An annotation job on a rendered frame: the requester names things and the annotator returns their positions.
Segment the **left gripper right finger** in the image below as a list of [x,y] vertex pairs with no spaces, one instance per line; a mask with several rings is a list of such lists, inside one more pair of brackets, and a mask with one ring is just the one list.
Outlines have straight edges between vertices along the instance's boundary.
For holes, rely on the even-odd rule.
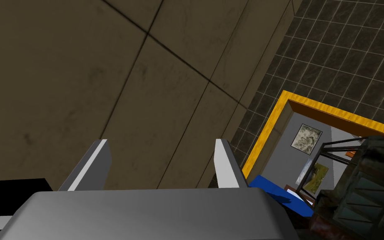
[[246,179],[226,139],[216,139],[214,166],[218,188],[247,188]]

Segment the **dark metal shelf rack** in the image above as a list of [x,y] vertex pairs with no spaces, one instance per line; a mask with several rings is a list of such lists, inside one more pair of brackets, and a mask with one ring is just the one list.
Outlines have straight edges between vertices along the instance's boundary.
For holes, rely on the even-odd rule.
[[323,143],[324,156],[347,167],[333,190],[321,190],[313,204],[305,240],[384,240],[384,135],[359,145]]

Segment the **blue bed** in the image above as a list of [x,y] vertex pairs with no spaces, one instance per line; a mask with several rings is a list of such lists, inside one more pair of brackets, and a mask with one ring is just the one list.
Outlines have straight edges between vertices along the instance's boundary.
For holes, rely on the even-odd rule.
[[310,218],[314,213],[314,211],[301,198],[299,198],[299,196],[282,189],[260,175],[252,180],[249,187],[264,190],[278,203],[293,210],[302,217]]

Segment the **green landscape wall picture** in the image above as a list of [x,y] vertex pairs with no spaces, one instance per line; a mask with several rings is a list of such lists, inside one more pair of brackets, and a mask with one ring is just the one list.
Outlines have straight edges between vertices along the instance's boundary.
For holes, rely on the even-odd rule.
[[[297,180],[296,180],[296,184],[299,185],[306,172],[308,171],[310,165],[312,163],[312,159],[309,159],[305,166],[303,167],[301,173],[299,174]],[[307,192],[313,194],[313,195],[316,195],[321,183],[323,182],[323,179],[325,178],[326,174],[328,173],[329,171],[329,168],[326,167],[326,166],[323,166],[319,163],[315,163],[312,167],[312,170],[310,171],[310,174],[308,175],[308,177],[306,177],[305,181],[304,181],[304,184],[303,184],[303,189],[306,190]]]

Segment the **grey framed wall picture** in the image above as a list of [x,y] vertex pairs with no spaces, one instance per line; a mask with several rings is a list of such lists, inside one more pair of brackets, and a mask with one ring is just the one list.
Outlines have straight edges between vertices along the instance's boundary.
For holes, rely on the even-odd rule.
[[291,146],[303,153],[311,155],[321,135],[322,131],[302,124],[293,139]]

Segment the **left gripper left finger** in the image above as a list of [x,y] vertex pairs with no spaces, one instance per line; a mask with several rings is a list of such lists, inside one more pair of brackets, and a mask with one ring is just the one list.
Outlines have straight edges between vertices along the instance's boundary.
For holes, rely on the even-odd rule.
[[96,140],[58,190],[103,190],[111,164],[112,155],[108,140]]

